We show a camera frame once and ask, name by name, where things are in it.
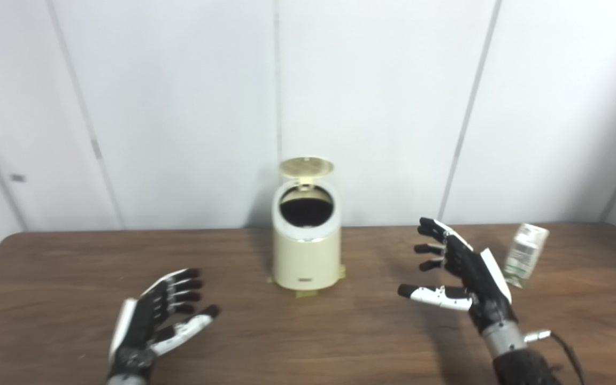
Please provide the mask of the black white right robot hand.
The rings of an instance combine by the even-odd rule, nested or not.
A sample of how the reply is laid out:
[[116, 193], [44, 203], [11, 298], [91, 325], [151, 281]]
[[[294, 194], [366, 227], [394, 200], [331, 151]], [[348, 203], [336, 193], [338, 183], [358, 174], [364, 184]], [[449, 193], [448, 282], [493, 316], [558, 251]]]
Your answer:
[[460, 279], [460, 287], [415, 286], [401, 283], [399, 296], [443, 309], [465, 311], [479, 334], [501, 322], [518, 322], [512, 295], [503, 273], [489, 249], [474, 250], [452, 227], [433, 218], [421, 217], [418, 234], [435, 239], [435, 244], [416, 244], [417, 254], [434, 258], [419, 266], [422, 272], [443, 269]]

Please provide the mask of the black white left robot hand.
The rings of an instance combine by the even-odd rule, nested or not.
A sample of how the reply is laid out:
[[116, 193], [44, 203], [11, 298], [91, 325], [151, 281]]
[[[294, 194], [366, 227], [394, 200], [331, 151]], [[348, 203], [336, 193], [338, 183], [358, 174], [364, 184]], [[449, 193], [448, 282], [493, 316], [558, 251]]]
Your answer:
[[215, 321], [221, 311], [217, 305], [196, 312], [203, 287], [201, 270], [184, 268], [123, 301], [109, 349], [107, 384], [149, 384], [161, 356]]

